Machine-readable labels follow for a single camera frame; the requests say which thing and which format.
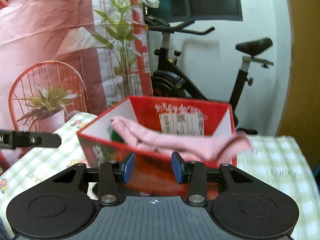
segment bike seat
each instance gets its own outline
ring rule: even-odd
[[[256,41],[247,41],[236,45],[236,50],[254,57],[269,49],[273,45],[270,38],[263,38]]]

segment bike handlebar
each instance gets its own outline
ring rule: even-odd
[[[210,27],[209,29],[205,30],[204,32],[198,32],[198,31],[193,31],[193,30],[180,30],[177,31],[179,33],[190,33],[190,34],[195,34],[195,35],[206,35],[210,32],[213,32],[216,28],[215,27]]]
[[[183,22],[175,27],[169,26],[149,26],[150,31],[158,31],[158,32],[167,32],[167,33],[174,33],[177,31],[182,30],[183,28],[195,23],[194,19],[190,19],[187,22]]]
[[[179,33],[189,33],[189,34],[195,34],[195,35],[206,35],[210,32],[213,32],[215,30],[215,27],[210,27],[209,29],[205,30],[204,32],[198,32],[198,31],[193,31],[193,30],[184,30],[185,27],[188,27],[189,25],[195,23],[195,20],[190,19],[187,22],[183,22],[175,27],[171,26],[152,26],[149,25],[149,30],[150,31],[157,31],[157,32],[162,32],[162,33],[174,33],[174,32],[179,32]]]

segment adjustment knob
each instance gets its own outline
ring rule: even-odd
[[[177,57],[180,57],[181,54],[182,54],[182,52],[179,51],[179,50],[175,50],[175,51],[174,51],[174,55],[177,56]]]
[[[249,79],[248,79],[248,85],[249,85],[249,86],[252,86],[252,83],[253,83],[253,78],[249,78]]]
[[[159,55],[160,55],[160,50],[159,50],[159,49],[155,49],[154,54],[155,54],[156,56],[159,56]]]

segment crosshair mark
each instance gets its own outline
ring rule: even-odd
[[[153,199],[153,200],[151,200],[151,201],[149,201],[149,202],[151,202],[151,204],[155,205],[155,204],[158,204],[158,203],[161,202],[161,201],[159,201],[159,200],[157,200],[157,199]]]

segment plastic bag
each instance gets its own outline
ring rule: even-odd
[[[142,3],[151,7],[151,8],[159,8],[159,0],[142,0]]]

